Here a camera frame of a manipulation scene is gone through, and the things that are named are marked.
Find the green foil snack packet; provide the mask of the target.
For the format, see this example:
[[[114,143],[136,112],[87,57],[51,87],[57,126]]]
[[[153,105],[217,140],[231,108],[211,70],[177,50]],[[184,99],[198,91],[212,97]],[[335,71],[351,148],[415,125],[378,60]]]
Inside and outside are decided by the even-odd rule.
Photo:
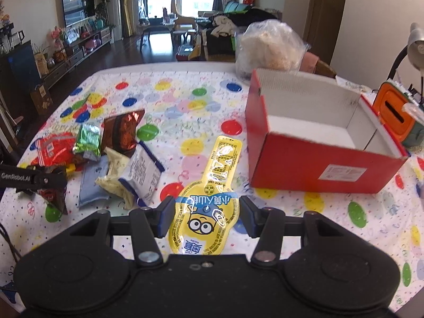
[[[101,157],[101,129],[91,124],[82,124],[73,146],[73,153],[81,155],[84,159],[99,161]]]

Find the white blue snack packet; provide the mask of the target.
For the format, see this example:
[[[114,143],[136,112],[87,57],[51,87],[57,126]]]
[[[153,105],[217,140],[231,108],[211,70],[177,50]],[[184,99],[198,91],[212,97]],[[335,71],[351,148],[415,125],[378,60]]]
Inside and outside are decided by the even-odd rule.
[[[140,141],[118,181],[133,194],[139,207],[147,207],[164,171],[162,163]]]

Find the light blue snack packet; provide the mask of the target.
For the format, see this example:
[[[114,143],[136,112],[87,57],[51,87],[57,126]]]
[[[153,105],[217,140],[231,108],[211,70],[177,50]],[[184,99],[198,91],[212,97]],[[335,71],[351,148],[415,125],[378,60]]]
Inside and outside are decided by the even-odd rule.
[[[109,193],[96,184],[99,177],[104,177],[108,173],[108,158],[101,156],[98,162],[89,161],[83,170],[78,197],[78,207],[86,206],[98,200],[107,200]]]

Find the red snack bag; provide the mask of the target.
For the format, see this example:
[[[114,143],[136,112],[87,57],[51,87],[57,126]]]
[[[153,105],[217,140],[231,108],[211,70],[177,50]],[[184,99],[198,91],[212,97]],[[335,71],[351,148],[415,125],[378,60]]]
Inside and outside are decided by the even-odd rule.
[[[49,134],[37,139],[34,143],[37,151],[35,164],[41,167],[77,164],[73,153],[75,143],[76,135],[70,132]]]

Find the pale yellow snack packet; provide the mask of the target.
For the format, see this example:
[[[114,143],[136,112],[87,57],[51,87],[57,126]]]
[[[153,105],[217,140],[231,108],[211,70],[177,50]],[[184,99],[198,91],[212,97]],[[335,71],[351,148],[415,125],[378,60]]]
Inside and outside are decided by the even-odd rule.
[[[130,158],[109,147],[106,147],[104,152],[108,160],[108,171],[106,175],[99,176],[95,180],[95,183],[110,194],[122,198],[124,201],[124,209],[131,210],[134,207],[134,195],[119,181]]]

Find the dark sofa with clothes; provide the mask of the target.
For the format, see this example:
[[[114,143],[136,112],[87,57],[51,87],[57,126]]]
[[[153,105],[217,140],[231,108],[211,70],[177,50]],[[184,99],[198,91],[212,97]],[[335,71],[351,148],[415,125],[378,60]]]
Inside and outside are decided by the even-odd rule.
[[[248,8],[211,16],[200,30],[201,50],[207,61],[234,62],[236,35],[246,31],[250,24],[278,18],[263,9]]]

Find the orange green tissue box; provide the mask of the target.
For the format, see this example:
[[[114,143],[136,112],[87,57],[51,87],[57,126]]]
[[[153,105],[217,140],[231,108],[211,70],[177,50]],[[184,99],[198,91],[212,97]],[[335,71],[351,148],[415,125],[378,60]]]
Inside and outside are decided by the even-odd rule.
[[[404,147],[418,147],[423,143],[423,124],[403,109],[408,103],[413,108],[423,110],[410,91],[392,79],[387,79],[380,85],[373,109]]]

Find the colourful polka dot tablecloth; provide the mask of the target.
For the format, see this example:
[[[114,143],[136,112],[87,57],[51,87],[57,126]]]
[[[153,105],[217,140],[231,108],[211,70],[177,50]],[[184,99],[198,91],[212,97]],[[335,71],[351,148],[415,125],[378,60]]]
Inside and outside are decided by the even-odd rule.
[[[144,109],[137,129],[165,167],[151,200],[175,195],[201,179],[216,138],[221,135],[246,139],[244,108],[248,88],[233,73],[140,72],[96,73],[83,81],[37,130],[37,138],[63,132],[77,133],[82,123],[101,124],[106,117]],[[80,169],[72,169],[65,196],[68,212],[49,206],[38,195],[8,189],[1,199],[2,296],[22,309],[14,293],[16,258],[97,210],[126,215],[123,199],[113,197],[79,202]],[[241,155],[233,190],[250,195],[259,206],[278,207],[300,216],[314,210],[336,221],[390,254],[401,272],[401,283],[391,308],[399,309],[423,288],[423,150],[416,149],[408,161],[375,195],[285,192],[254,189],[249,185],[248,158]]]

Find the brown paper bag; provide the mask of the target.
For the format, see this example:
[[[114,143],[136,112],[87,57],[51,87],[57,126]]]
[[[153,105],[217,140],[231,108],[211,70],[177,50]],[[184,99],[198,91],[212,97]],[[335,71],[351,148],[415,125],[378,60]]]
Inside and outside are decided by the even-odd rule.
[[[45,115],[53,105],[49,91],[45,89],[44,85],[36,85],[35,88],[31,90],[30,96],[40,116]]]

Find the dark triangular snack packet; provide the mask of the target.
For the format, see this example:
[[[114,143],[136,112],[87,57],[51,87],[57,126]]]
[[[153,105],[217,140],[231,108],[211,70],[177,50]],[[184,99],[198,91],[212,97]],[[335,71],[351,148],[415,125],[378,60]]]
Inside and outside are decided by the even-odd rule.
[[[66,168],[64,166],[42,167],[39,165],[31,166],[38,172],[35,177],[35,191],[41,195],[45,201],[57,208],[62,214],[67,215],[65,197],[68,184]]]

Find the dark blue cabinet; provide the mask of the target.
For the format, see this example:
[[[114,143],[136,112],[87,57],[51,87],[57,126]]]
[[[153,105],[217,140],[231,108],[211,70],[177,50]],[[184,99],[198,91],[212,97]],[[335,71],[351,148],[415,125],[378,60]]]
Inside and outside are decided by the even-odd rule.
[[[1,55],[1,99],[12,118],[29,121],[38,116],[30,93],[42,84],[31,41]]]

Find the brown foil snack packet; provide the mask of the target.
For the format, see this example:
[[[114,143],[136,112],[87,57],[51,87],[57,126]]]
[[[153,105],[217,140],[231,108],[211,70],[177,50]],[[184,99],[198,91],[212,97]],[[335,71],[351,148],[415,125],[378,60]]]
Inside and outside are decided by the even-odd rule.
[[[126,112],[104,119],[101,152],[112,149],[131,157],[136,148],[136,127],[145,114],[144,109]]]

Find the yellow minion snack pouch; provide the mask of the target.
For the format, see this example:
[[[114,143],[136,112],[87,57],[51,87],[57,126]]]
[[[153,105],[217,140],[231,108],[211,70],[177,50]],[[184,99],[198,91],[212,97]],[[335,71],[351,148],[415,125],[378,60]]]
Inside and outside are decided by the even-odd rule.
[[[175,199],[168,231],[173,253],[218,255],[239,219],[238,195],[231,188],[243,143],[219,136],[200,180]]]

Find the wall television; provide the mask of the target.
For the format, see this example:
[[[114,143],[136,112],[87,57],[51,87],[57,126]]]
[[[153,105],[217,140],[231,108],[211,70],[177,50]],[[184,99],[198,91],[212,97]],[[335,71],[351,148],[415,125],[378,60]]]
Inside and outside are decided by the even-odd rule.
[[[66,27],[95,16],[95,0],[62,0]]]

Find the red cardboard box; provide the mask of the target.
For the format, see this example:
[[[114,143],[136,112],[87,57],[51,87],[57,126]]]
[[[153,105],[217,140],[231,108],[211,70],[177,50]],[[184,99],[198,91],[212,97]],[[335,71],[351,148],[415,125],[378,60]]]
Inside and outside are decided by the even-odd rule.
[[[361,93],[323,76],[254,70],[245,118],[254,188],[375,194],[408,160]]]

